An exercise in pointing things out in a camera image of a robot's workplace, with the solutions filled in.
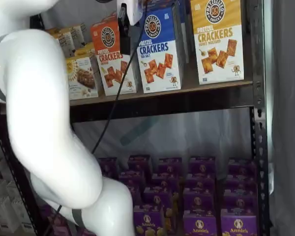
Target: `shelf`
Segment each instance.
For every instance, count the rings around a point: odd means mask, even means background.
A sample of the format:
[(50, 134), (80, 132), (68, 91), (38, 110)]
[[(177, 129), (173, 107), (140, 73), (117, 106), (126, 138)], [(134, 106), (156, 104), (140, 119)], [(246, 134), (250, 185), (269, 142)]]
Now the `shelf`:
[[(72, 122), (107, 119), (116, 96), (70, 102)], [(245, 80), (199, 85), (197, 65), (192, 60), (185, 68), (182, 89), (167, 92), (137, 93), (119, 96), (113, 118), (166, 115), (253, 106), (251, 74)]]

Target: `black cable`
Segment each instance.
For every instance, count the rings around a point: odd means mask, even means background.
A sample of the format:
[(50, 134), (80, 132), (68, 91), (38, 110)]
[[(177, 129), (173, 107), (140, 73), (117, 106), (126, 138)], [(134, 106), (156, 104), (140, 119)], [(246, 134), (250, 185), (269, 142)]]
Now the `black cable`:
[(49, 222), (49, 225), (48, 225), (47, 229), (45, 230), (43, 236), (46, 236), (47, 233), (49, 232), (49, 230), (50, 230), (51, 226), (53, 225), (53, 223), (54, 223), (54, 221), (55, 221), (57, 215), (59, 214), (61, 208), (62, 208), (62, 206), (60, 205), (60, 206), (58, 207), (58, 209), (57, 209), (57, 211), (56, 211), (54, 217), (53, 217), (53, 218), (51, 219), (51, 221)]
[[(146, 17), (147, 17), (147, 9), (148, 9), (148, 4), (146, 3), (145, 13), (144, 13), (144, 20), (143, 20), (143, 22), (146, 20)], [(109, 123), (110, 123), (110, 120), (112, 119), (112, 116), (113, 116), (113, 113), (114, 113), (114, 111), (115, 111), (115, 107), (116, 107), (116, 105), (117, 105), (118, 98), (119, 98), (119, 95), (120, 95), (121, 87), (122, 87), (122, 85), (123, 85), (124, 78), (125, 78), (125, 76), (126, 76), (126, 74), (127, 74), (127, 72), (128, 72), (128, 69), (129, 69), (130, 64), (131, 64), (131, 62), (132, 62), (132, 59), (133, 59), (133, 57), (135, 56), (135, 54), (136, 54), (136, 52), (137, 52), (137, 49), (138, 49), (138, 47), (139, 47), (139, 44), (140, 44), (140, 42), (141, 42), (141, 38), (142, 38), (142, 34), (143, 34), (143, 30), (144, 30), (144, 23), (143, 23), (143, 25), (142, 25), (142, 29), (141, 29), (141, 33), (140, 33), (139, 40), (138, 40), (138, 42), (137, 42), (137, 45), (135, 46), (135, 50), (132, 52), (132, 55), (131, 55), (131, 57), (130, 57), (130, 61), (129, 61), (128, 65), (127, 65), (126, 70), (124, 71), (124, 75), (123, 75), (123, 77), (122, 77), (122, 80), (121, 80), (121, 83), (120, 83), (120, 86), (119, 86), (119, 89), (118, 89), (118, 93), (117, 93), (116, 99), (115, 99), (114, 104), (113, 104), (113, 108), (112, 108), (112, 110), (111, 110), (110, 113), (109, 113), (109, 116), (108, 116), (107, 122), (106, 122), (106, 124), (105, 124), (104, 129), (103, 129), (103, 132), (102, 132), (101, 135), (99, 136), (99, 139), (98, 139), (96, 145), (95, 145), (94, 148), (92, 149), (92, 153), (93, 153), (93, 154), (95, 153), (97, 147), (99, 146), (100, 142), (102, 141), (102, 138), (104, 137), (104, 134), (105, 134), (105, 132), (106, 132), (106, 130), (107, 130), (107, 128), (108, 128), (108, 125), (109, 125)]]

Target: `pretzelized crackers box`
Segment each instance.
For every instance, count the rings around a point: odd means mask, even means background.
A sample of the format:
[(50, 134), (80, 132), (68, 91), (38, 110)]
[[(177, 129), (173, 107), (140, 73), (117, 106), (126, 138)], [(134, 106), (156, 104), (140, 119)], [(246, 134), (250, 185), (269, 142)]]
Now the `pretzelized crackers box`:
[(244, 79), (240, 0), (191, 0), (200, 84)]
[[(95, 54), (100, 68), (105, 94), (116, 95), (130, 61), (129, 55), (120, 53), (120, 35), (116, 17), (110, 17), (91, 28)], [(135, 44), (131, 38), (131, 53)], [(120, 93), (136, 93), (140, 81), (138, 60), (133, 58)]]
[(181, 89), (184, 48), (177, 1), (158, 1), (147, 8), (138, 58), (144, 93)]

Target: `blue cracker box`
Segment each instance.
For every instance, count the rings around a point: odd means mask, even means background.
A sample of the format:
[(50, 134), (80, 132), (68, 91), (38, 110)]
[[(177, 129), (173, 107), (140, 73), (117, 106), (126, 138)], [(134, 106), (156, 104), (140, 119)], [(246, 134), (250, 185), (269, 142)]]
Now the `blue cracker box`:
[(185, 53), (178, 2), (151, 2), (140, 24), (144, 32), (137, 52), (144, 93), (181, 89)]
[(186, 236), (217, 236), (214, 211), (201, 208), (185, 210), (183, 228)]
[(137, 236), (166, 236), (162, 206), (137, 205), (133, 208), (133, 221)]
[(257, 218), (251, 209), (223, 207), (221, 209), (223, 236), (257, 236)]
[(192, 156), (189, 160), (189, 173), (192, 174), (215, 174), (215, 157), (213, 156)]
[(161, 205), (165, 215), (165, 227), (169, 235), (177, 230), (176, 214), (173, 196), (169, 188), (161, 186), (146, 187), (143, 193), (144, 201), (149, 204)]

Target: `metal shelf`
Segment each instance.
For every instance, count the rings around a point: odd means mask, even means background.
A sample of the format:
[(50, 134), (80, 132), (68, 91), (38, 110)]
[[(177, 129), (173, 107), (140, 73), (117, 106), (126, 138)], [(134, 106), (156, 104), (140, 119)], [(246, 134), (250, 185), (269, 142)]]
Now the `metal shelf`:
[[(220, 110), (238, 107), (250, 108), (252, 157), (258, 166), (259, 235), (270, 235), (268, 159), (266, 132), (266, 85), (264, 57), (263, 0), (247, 1), (250, 9), (250, 33), (248, 44), (252, 55), (248, 67), (245, 65), (244, 81), (200, 86), (195, 62), (185, 71), (183, 87), (178, 91), (120, 96), (113, 118), (155, 116)], [(84, 99), (70, 102), (71, 122), (107, 119), (114, 96)], [(16, 159), (9, 143), (5, 107), (0, 115), (0, 145), (17, 183), (22, 199), (37, 235), (42, 235), (47, 222), (43, 221), (24, 168)]]

